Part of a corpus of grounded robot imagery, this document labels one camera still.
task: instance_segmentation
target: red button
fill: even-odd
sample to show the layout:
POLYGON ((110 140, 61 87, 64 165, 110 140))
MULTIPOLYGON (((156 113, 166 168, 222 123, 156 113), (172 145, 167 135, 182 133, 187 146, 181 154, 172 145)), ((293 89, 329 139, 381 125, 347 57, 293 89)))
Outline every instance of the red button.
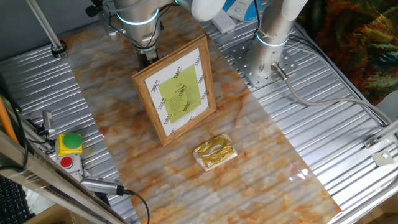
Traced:
POLYGON ((73 165, 72 159, 70 157, 64 157, 61 159, 61 166, 64 168, 71 168, 73 165))

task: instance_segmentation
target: framed certificate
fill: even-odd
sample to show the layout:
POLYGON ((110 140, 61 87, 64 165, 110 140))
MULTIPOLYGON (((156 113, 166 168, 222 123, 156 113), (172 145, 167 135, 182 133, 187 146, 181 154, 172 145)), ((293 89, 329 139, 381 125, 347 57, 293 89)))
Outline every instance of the framed certificate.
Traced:
POLYGON ((132 80, 163 146, 216 111, 205 34, 132 80))

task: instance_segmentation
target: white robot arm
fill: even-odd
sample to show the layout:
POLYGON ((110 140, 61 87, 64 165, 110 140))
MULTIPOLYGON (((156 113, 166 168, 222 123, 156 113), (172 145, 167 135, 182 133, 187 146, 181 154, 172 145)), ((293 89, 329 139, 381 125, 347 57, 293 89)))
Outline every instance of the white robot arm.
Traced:
POLYGON ((198 21, 208 21, 219 13, 226 0, 113 0, 114 10, 102 7, 105 12, 99 16, 108 35, 116 38, 115 30, 110 29, 109 13, 117 13, 122 28, 119 32, 132 42, 142 67, 158 60, 157 37, 160 34, 159 17, 162 9, 178 4, 188 10, 198 21))

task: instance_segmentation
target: wooden picture frame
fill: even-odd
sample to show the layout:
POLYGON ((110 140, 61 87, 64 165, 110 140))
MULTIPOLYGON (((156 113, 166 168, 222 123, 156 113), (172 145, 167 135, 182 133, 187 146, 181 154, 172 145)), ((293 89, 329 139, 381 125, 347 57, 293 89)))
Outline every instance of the wooden picture frame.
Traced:
MULTIPOLYGON (((160 59, 158 62, 154 63, 153 65, 143 69, 143 71, 133 75, 131 78, 132 78, 134 84, 137 86, 137 90, 138 90, 139 96, 141 97, 142 102, 144 103, 145 110, 147 111, 149 119, 150 119, 152 125, 155 127, 156 133, 157 133, 157 135, 160 139, 160 142, 162 143, 163 146, 166 146, 168 143, 172 142, 174 139, 181 136, 183 133, 188 131, 190 128, 194 127, 194 125, 198 124, 200 121, 202 121, 207 116, 209 116, 210 114, 215 112, 217 109, 216 99, 215 99, 215 94, 214 94, 214 87, 213 87, 213 76, 211 74, 211 67, 210 67, 210 55, 209 55, 209 50, 208 50, 207 37, 205 34, 203 34, 202 36, 191 41, 187 45, 183 46, 181 49, 178 49, 177 51, 171 53, 170 55, 160 59), (198 64, 199 63, 201 64, 201 70, 203 71, 203 78, 200 77, 200 79, 198 79, 199 81, 196 80, 196 81, 198 81, 196 84, 198 86, 200 85, 202 91, 203 91, 203 86, 205 86, 206 91, 203 94, 204 96, 201 96, 201 98, 200 98, 201 102, 202 102, 202 104, 200 105, 201 106, 200 109, 203 110, 203 107, 205 105, 207 105, 207 104, 203 104, 203 101, 205 100, 204 97, 206 95, 207 95, 208 105, 203 112, 201 112, 200 114, 196 114, 195 116, 190 116, 187 123, 185 123, 184 125, 182 125, 181 127, 179 127, 176 130, 174 130, 174 129, 171 130, 171 132, 170 132, 169 126, 172 125, 172 122, 170 121, 170 124, 169 124, 168 123, 169 121, 167 120, 167 118, 170 118, 170 113, 167 112, 167 114, 166 114, 167 118, 164 119, 164 122, 160 120, 161 116, 163 116, 163 118, 164 118, 164 111, 160 111, 160 110, 166 110, 166 108, 163 109, 163 104, 165 104, 165 98, 162 98, 162 101, 159 104, 159 97, 157 97, 157 98, 154 97, 154 94, 155 94, 154 91, 157 91, 157 89, 159 89, 159 93, 156 93, 156 94, 160 95, 160 85, 162 83, 160 83, 160 81, 158 82, 158 80, 156 80, 154 85, 150 85, 149 84, 150 81, 146 81, 146 80, 150 79, 153 82, 155 77, 162 78, 162 76, 160 76, 160 74, 162 72, 167 74, 168 76, 170 76, 170 74, 174 74, 174 72, 166 73, 165 71, 171 71, 171 68, 175 68, 176 64, 178 64, 178 63, 191 62, 191 59, 193 57, 191 57, 190 55, 197 54, 197 49, 199 50, 200 57, 198 57, 196 59, 196 62, 193 62, 194 64, 192 64, 192 65, 187 65, 187 63, 183 63, 183 64, 181 64, 181 67, 185 69, 185 68, 193 66, 194 68, 191 68, 191 69, 198 70, 198 69, 200 69, 198 64)), ((187 105, 184 108, 186 108, 187 106, 190 106, 190 105, 191 104, 188 100, 187 105)), ((187 120, 186 116, 188 116, 188 115, 189 115, 189 113, 184 115, 183 119, 182 118, 179 119, 178 122, 181 121, 180 122, 180 124, 181 124, 182 120, 186 121, 187 120)))

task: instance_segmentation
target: green paper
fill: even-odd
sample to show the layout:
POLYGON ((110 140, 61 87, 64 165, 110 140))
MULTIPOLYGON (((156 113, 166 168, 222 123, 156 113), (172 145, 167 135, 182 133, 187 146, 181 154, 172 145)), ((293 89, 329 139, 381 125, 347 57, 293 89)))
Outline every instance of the green paper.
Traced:
POLYGON ((194 65, 160 84, 159 90, 172 124, 201 105, 194 65))

